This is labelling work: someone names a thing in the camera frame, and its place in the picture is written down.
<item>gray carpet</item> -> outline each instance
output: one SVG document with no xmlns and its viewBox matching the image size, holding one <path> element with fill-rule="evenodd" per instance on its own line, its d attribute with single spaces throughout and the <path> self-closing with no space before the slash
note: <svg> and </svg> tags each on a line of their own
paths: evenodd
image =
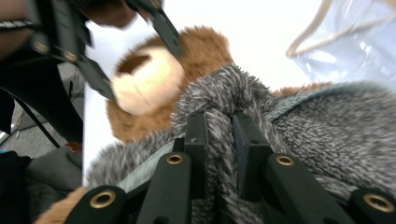
<svg viewBox="0 0 396 224">
<path fill-rule="evenodd" d="M 62 80 L 65 83 L 69 83 L 69 80 L 73 81 L 74 85 L 71 100 L 73 106 L 82 117 L 84 109 L 83 76 L 72 64 L 60 64 L 59 70 Z M 22 113 L 23 109 L 18 105 L 18 103 L 15 103 L 15 110 L 12 118 L 12 123 L 15 125 L 15 127 L 18 126 L 18 120 L 20 119 Z M 59 134 L 57 134 L 56 131 L 47 122 L 44 122 L 43 125 L 56 140 L 56 142 L 60 146 L 64 146 L 66 141 Z M 9 135 L 7 139 L 0 144 L 0 149 L 4 149 L 6 151 L 13 150 L 16 151 L 20 156 L 29 156 L 31 158 L 43 156 L 55 148 L 56 147 L 37 126 L 24 129 L 20 132 L 18 131 L 18 129 L 16 129 L 12 135 Z"/>
</svg>

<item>black plastic bracket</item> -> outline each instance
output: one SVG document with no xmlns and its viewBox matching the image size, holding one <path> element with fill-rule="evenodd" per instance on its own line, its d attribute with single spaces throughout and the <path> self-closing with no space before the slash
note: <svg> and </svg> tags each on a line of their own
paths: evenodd
<svg viewBox="0 0 396 224">
<path fill-rule="evenodd" d="M 90 33 L 84 20 L 65 0 L 52 0 L 54 24 L 57 29 L 58 40 L 52 43 L 43 31 L 43 22 L 35 0 L 27 0 L 28 20 L 35 27 L 31 38 L 33 49 L 43 55 L 72 63 L 80 69 L 91 88 L 98 91 L 107 99 L 114 100 L 110 81 L 100 66 L 85 56 L 85 45 L 91 44 Z"/>
<path fill-rule="evenodd" d="M 191 197 L 205 199 L 207 188 L 207 157 L 209 143 L 207 138 L 207 121 L 203 113 L 191 113 L 187 120 L 184 152 L 192 160 Z"/>
<path fill-rule="evenodd" d="M 191 159 L 182 152 L 160 157 L 137 223 L 191 223 Z"/>
<path fill-rule="evenodd" d="M 377 189 L 353 191 L 346 209 L 357 223 L 396 223 L 396 200 Z"/>
<path fill-rule="evenodd" d="M 154 30 L 168 47 L 174 56 L 181 54 L 181 46 L 178 41 L 179 33 L 173 23 L 163 11 L 161 0 L 125 0 L 126 4 L 133 10 L 142 8 L 150 15 Z"/>
<path fill-rule="evenodd" d="M 127 193 L 127 202 L 124 206 L 123 214 L 128 217 L 128 224 L 136 223 L 137 218 L 139 217 L 140 208 L 142 207 L 143 201 L 145 201 L 149 184 L 150 180 Z"/>
<path fill-rule="evenodd" d="M 238 164 L 238 196 L 247 201 L 259 201 L 260 167 L 273 150 L 247 114 L 238 112 L 233 115 L 233 136 Z"/>
<path fill-rule="evenodd" d="M 82 197 L 65 224 L 122 223 L 127 218 L 122 215 L 126 200 L 125 191 L 118 187 L 92 189 Z"/>
<path fill-rule="evenodd" d="M 262 173 L 290 223 L 355 223 L 297 158 L 273 154 L 262 167 Z"/>
</svg>

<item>gray fuzzy sweater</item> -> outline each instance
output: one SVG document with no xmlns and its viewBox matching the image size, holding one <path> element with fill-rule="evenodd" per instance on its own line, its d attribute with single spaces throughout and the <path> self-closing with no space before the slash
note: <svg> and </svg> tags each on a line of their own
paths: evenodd
<svg viewBox="0 0 396 224">
<path fill-rule="evenodd" d="M 192 222 L 263 223 L 260 207 L 238 199 L 233 129 L 235 110 L 250 115 L 274 152 L 298 157 L 322 186 L 348 198 L 357 187 L 396 197 L 396 95 L 373 83 L 332 85 L 274 97 L 234 64 L 191 83 L 176 105 L 172 130 L 126 146 L 105 148 L 88 175 L 89 188 L 131 190 L 149 179 L 161 154 L 186 129 L 187 116 L 208 121 L 208 198 L 192 202 Z"/>
</svg>

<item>brown fur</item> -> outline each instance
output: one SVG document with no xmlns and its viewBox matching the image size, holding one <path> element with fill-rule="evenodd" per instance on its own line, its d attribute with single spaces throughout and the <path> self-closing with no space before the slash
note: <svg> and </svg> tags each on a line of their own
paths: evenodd
<svg viewBox="0 0 396 224">
<path fill-rule="evenodd" d="M 35 224 L 64 223 L 85 192 L 84 187 L 71 192 L 67 198 L 53 204 L 47 212 L 38 218 Z"/>
<path fill-rule="evenodd" d="M 323 83 L 312 83 L 302 87 L 284 87 L 280 90 L 273 91 L 273 95 L 274 96 L 292 95 L 299 91 L 312 91 L 320 87 L 330 86 L 331 84 L 332 84 L 331 82 L 323 82 Z"/>
<path fill-rule="evenodd" d="M 215 32 L 212 28 L 194 27 L 181 32 L 179 42 L 182 55 L 177 59 L 185 71 L 185 79 L 181 89 L 184 91 L 189 83 L 198 77 L 203 77 L 220 69 L 226 63 L 232 63 L 233 58 L 228 50 L 227 38 Z M 145 44 L 137 47 L 164 46 L 157 36 L 149 39 Z M 127 54 L 120 62 L 119 70 L 130 67 L 134 61 L 134 51 Z M 149 133 L 169 129 L 171 127 L 170 115 L 178 97 L 170 104 L 164 105 L 144 116 L 132 116 L 123 111 L 115 101 L 107 101 L 107 116 L 111 124 L 113 135 L 124 143 L 138 141 Z"/>
</svg>

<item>teddy bear nose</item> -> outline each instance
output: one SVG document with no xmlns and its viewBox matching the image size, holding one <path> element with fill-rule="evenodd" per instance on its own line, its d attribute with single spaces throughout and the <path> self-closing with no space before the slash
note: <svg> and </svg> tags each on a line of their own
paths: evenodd
<svg viewBox="0 0 396 224">
<path fill-rule="evenodd" d="M 131 60 L 128 60 L 126 62 L 124 62 L 119 70 L 119 74 L 120 73 L 128 73 L 130 75 L 133 74 L 133 70 L 136 69 L 137 66 L 139 66 L 140 64 L 142 64 L 144 61 L 149 60 L 150 56 L 148 55 L 141 55 L 141 56 L 136 56 L 133 57 Z"/>
</svg>

